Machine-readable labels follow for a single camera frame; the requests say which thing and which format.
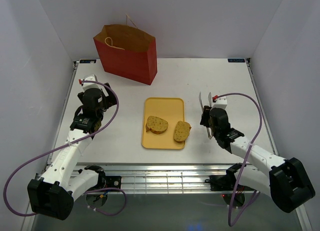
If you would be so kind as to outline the metal tongs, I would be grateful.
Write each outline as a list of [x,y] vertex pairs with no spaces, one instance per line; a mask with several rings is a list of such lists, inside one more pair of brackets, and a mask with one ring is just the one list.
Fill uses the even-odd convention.
[[208,94],[209,105],[203,105],[201,92],[198,95],[198,100],[199,100],[201,111],[202,111],[200,125],[206,128],[207,136],[211,140],[213,137],[211,133],[211,126],[210,126],[210,110],[212,108],[212,101],[213,101],[211,92],[209,92]]

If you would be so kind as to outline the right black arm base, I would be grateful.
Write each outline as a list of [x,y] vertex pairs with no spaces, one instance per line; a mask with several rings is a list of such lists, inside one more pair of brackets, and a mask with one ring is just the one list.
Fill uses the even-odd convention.
[[241,166],[241,163],[236,163],[229,167],[224,175],[210,175],[204,182],[210,185],[211,191],[232,191],[236,183],[235,173]]

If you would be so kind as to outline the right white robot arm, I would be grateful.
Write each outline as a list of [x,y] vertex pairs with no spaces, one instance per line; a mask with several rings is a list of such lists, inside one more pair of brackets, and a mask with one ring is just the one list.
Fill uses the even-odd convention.
[[274,155],[231,127],[227,112],[220,107],[204,106],[200,124],[211,130],[217,144],[229,153],[243,158],[252,166],[240,171],[237,163],[227,169],[226,185],[237,190],[247,186],[269,196],[278,208],[290,213],[312,199],[315,189],[300,160]]

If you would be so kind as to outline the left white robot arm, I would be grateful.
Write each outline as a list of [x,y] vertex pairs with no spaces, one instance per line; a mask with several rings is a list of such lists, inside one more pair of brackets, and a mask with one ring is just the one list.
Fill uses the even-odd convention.
[[82,194],[88,190],[100,191],[106,186],[106,175],[97,165],[89,165],[75,178],[71,177],[95,132],[101,130],[104,112],[118,104],[110,85],[105,83],[104,86],[101,89],[96,83],[82,83],[83,91],[77,95],[82,105],[74,114],[66,147],[59,151],[41,177],[32,179],[27,186],[33,212],[65,220]]

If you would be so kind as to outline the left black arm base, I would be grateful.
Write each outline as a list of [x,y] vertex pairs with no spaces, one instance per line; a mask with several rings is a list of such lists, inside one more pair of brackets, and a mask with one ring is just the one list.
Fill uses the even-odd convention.
[[121,188],[122,177],[121,176],[107,176],[104,168],[98,165],[88,165],[85,170],[91,170],[98,173],[97,184],[89,188],[89,191],[98,190],[103,188]]

